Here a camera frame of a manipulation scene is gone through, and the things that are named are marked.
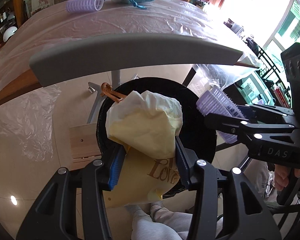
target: black handle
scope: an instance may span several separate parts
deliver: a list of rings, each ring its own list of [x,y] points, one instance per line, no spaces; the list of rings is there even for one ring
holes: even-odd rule
[[[289,174],[289,184],[282,191],[278,191],[277,203],[282,206],[291,205],[300,188],[300,178],[294,176],[294,169]]]

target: purple hair roller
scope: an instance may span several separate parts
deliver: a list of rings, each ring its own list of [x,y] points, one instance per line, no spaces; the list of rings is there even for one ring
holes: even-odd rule
[[[74,12],[95,12],[103,6],[104,0],[68,0],[66,9],[70,13]]]

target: yellow bag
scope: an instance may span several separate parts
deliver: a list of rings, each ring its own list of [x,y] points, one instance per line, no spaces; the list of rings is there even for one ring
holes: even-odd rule
[[[124,145],[118,185],[104,192],[106,207],[162,200],[179,180],[175,136],[182,127],[180,103],[163,95],[132,91],[107,112],[109,139]]]

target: tile floor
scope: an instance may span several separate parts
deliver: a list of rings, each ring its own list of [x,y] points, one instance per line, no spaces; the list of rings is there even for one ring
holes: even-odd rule
[[[139,77],[156,76],[168,78],[182,83],[191,65],[151,66],[121,71],[121,81],[126,82],[137,73]],[[49,160],[35,162],[22,155],[19,142],[14,138],[0,137],[0,222],[15,238],[18,228],[26,213],[44,185],[55,171],[61,167],[69,167],[70,142],[68,128],[87,122],[95,97],[88,92],[88,82],[111,83],[111,73],[100,73],[63,82],[53,110],[52,146],[53,156]],[[213,165],[229,170],[238,165],[247,149],[237,145],[216,153]],[[16,197],[15,206],[10,196]],[[194,205],[195,192],[182,192],[175,197],[164,200],[164,204],[172,211],[184,211]],[[77,194],[77,228],[78,236],[83,238],[81,191]],[[108,209],[107,215],[115,240],[129,240],[131,236],[131,217],[124,208]]]

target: person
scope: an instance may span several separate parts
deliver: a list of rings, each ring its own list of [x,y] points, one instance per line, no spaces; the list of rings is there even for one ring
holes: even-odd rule
[[[275,165],[274,172],[269,172],[266,162],[251,160],[244,174],[254,185],[260,197],[265,201],[275,201],[276,192],[282,191],[289,183],[290,168]],[[300,177],[300,170],[295,169],[295,176]],[[192,220],[192,214],[172,212],[164,207],[163,202],[151,203],[150,215],[138,205],[126,206],[133,216],[131,240],[166,239],[186,240]],[[291,213],[288,216],[279,214],[274,217],[279,226],[282,238],[296,225],[300,216]],[[222,230],[223,218],[218,219],[216,235]]]

